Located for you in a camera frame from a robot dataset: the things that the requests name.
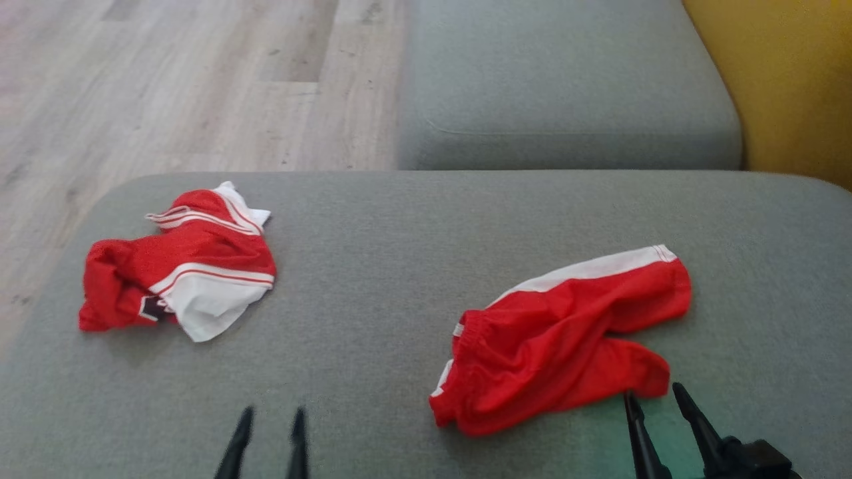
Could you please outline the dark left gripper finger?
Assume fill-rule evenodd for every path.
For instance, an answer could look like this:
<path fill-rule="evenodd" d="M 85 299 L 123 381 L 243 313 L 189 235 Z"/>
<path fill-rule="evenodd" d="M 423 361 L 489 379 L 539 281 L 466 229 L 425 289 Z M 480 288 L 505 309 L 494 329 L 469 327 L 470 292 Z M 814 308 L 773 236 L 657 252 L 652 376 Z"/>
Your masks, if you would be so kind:
<path fill-rule="evenodd" d="M 290 430 L 290 461 L 286 479 L 310 479 L 307 412 L 303 406 L 296 409 Z"/>
<path fill-rule="evenodd" d="M 241 412 L 235 431 L 217 467 L 215 479 L 240 479 L 244 453 L 252 439 L 254 415 L 254 406 L 247 406 Z"/>

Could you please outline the red white basketball jersey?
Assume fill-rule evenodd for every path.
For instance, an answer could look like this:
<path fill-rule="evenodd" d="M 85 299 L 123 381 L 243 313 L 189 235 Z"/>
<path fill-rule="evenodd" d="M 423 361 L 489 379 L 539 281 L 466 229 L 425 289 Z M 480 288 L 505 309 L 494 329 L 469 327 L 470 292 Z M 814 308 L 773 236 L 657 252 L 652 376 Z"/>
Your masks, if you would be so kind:
<path fill-rule="evenodd" d="M 277 267 L 264 237 L 270 216 L 225 181 L 147 215 L 157 234 L 95 242 L 83 265 L 77 327 L 170 322 L 192 342 L 215 339 L 274 287 Z"/>

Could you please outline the red white-striped shorts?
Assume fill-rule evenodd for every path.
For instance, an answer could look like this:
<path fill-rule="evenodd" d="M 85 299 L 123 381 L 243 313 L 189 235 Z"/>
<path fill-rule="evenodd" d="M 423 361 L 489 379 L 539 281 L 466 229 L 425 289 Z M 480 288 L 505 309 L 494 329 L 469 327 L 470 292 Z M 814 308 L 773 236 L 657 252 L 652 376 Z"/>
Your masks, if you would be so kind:
<path fill-rule="evenodd" d="M 484 436 L 632 392 L 666 394 L 670 366 L 626 340 L 687 313 L 687 267 L 665 245 L 561 267 L 462 314 L 429 397 L 439 428 Z"/>

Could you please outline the small grey sofa cushion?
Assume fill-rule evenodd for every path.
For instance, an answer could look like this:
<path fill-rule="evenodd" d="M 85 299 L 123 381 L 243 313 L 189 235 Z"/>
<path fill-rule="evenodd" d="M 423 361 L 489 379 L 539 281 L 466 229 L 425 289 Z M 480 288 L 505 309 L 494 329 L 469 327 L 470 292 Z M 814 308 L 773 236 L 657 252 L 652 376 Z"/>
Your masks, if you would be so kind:
<path fill-rule="evenodd" d="M 737 170 L 742 128 L 682 0 L 413 0 L 402 170 Z"/>

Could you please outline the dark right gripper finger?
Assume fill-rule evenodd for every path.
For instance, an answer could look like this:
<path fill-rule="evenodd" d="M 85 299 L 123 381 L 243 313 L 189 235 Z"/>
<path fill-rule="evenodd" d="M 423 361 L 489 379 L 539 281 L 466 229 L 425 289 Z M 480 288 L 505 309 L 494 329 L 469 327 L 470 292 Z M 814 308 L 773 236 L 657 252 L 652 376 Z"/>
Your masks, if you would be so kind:
<path fill-rule="evenodd" d="M 672 473 L 662 463 L 652 444 L 636 395 L 627 391 L 623 398 L 636 479 L 672 479 Z"/>
<path fill-rule="evenodd" d="M 727 472 L 720 448 L 722 439 L 695 403 L 682 383 L 672 384 L 672 392 L 684 419 L 690 423 L 695 442 L 704 463 L 706 479 L 720 479 Z"/>

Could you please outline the large grey sofa seat cushion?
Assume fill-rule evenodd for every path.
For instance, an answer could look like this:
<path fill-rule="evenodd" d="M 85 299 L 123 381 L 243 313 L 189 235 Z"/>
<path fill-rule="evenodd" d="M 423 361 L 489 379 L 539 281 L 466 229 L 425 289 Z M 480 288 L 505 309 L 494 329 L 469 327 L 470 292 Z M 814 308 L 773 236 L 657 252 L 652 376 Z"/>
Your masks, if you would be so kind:
<path fill-rule="evenodd" d="M 314 172 L 232 176 L 269 209 L 279 278 L 218 339 L 77 329 L 103 238 L 226 174 L 149 176 L 89 210 L 0 360 L 0 479 L 213 479 L 254 405 L 244 479 L 286 475 L 308 412 L 312 479 L 633 475 L 620 398 L 486 438 L 428 405 L 453 324 L 525 279 L 655 243 L 690 271 L 681 321 L 634 339 L 721 434 L 807 479 L 852 479 L 852 194 L 749 172 Z"/>

